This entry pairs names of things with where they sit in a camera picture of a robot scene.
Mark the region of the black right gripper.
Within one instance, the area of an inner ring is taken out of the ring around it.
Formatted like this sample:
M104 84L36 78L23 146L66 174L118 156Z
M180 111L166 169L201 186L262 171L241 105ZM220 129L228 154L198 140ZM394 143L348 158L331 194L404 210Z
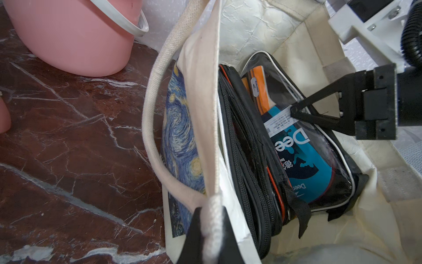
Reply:
M388 64L347 74L293 104L291 116L358 140L395 140L398 127L422 125L422 70Z

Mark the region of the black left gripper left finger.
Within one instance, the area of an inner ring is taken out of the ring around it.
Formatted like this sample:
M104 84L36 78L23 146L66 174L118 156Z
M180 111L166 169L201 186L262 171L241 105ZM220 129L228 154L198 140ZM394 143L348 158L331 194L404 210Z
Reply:
M204 238L201 232L201 207L195 209L177 264L202 264Z

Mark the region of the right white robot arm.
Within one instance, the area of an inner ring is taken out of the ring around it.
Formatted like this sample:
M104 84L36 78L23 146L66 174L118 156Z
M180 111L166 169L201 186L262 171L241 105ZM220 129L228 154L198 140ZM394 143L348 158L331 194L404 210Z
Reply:
M395 140L422 123L422 3L348 1L328 21L338 39L357 39L377 63L347 74L291 107L300 121L354 136Z

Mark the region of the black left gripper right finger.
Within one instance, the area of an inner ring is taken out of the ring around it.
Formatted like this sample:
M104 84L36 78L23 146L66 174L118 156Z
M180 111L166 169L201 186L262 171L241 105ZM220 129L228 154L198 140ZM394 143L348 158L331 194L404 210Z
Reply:
M250 238L246 238L238 242L225 207L223 207L223 216L222 264L252 264L254 261L252 241Z

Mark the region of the clear paddle case teal paddle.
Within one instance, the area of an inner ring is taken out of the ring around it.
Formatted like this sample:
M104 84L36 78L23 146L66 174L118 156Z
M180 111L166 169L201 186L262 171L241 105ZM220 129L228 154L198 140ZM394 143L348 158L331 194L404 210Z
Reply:
M327 212L329 221L352 210L369 177L332 131L291 117L304 95L275 58L255 52L241 78L297 197L312 212Z

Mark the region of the canvas tote bag starry print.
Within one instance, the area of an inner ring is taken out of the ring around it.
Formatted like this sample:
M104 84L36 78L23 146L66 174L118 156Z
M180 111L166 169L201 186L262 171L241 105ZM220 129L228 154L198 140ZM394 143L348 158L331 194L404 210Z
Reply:
M175 264L419 264L422 175L392 144L422 75L344 6L190 1L142 136Z

